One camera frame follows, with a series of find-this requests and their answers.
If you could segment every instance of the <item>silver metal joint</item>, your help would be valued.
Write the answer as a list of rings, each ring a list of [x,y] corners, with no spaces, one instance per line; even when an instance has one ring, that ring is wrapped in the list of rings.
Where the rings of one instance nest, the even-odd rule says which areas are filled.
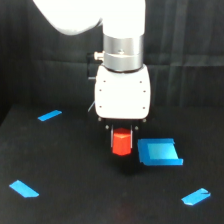
[[[143,41],[144,35],[118,39],[104,34],[104,66],[117,72],[142,68]]]
[[[104,51],[103,52],[94,52],[94,59],[96,61],[104,61]]]

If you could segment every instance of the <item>blue object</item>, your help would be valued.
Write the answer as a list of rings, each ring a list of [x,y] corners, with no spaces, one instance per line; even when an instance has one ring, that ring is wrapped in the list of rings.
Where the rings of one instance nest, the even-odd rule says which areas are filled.
[[[182,198],[181,200],[184,202],[186,205],[195,205],[198,202],[210,197],[210,193],[205,190],[204,188],[201,188],[194,193]]]
[[[52,111],[52,112],[50,112],[48,114],[45,114],[45,115],[43,115],[41,117],[38,117],[38,119],[41,120],[41,121],[46,121],[46,120],[48,120],[48,119],[50,119],[52,117],[55,117],[55,116],[57,116],[57,115],[59,115],[61,113],[62,113],[61,111],[55,110],[55,111]]]
[[[180,166],[173,139],[141,139],[138,141],[140,162],[147,166]]]
[[[36,191],[32,190],[30,187],[19,180],[9,185],[9,187],[11,187],[17,193],[21,194],[24,198],[37,197],[39,195]]]

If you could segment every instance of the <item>blue tape strip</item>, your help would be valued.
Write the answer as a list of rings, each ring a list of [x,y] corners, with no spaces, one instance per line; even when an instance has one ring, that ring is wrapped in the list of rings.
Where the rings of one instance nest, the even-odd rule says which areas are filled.
[[[201,189],[195,191],[194,193],[182,198],[181,200],[186,205],[195,205],[198,202],[210,197],[210,195],[211,194],[206,189],[201,188]]]
[[[9,187],[11,187],[17,193],[21,194],[24,198],[37,197],[39,195],[36,191],[32,190],[30,187],[19,180],[9,185]]]
[[[41,120],[41,121],[46,121],[46,120],[48,120],[48,119],[50,119],[52,117],[55,117],[55,116],[57,116],[57,115],[59,115],[61,113],[62,113],[61,111],[55,110],[55,111],[52,111],[52,112],[50,112],[48,114],[45,114],[45,115],[43,115],[41,117],[38,117],[38,119]]]

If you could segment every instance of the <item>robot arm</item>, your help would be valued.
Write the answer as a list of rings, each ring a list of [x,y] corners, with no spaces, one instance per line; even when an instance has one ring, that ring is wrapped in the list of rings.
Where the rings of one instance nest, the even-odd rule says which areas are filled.
[[[65,35],[102,25],[101,0],[33,0],[48,22]]]
[[[150,81],[143,65],[145,0],[33,0],[58,31],[77,35],[103,22],[102,60],[95,84],[98,116],[143,119],[150,106]]]

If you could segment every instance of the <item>red object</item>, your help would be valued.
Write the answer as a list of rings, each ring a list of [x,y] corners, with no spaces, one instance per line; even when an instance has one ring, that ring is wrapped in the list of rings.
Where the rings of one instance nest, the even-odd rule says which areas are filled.
[[[119,128],[113,133],[113,153],[119,156],[131,153],[131,131]]]

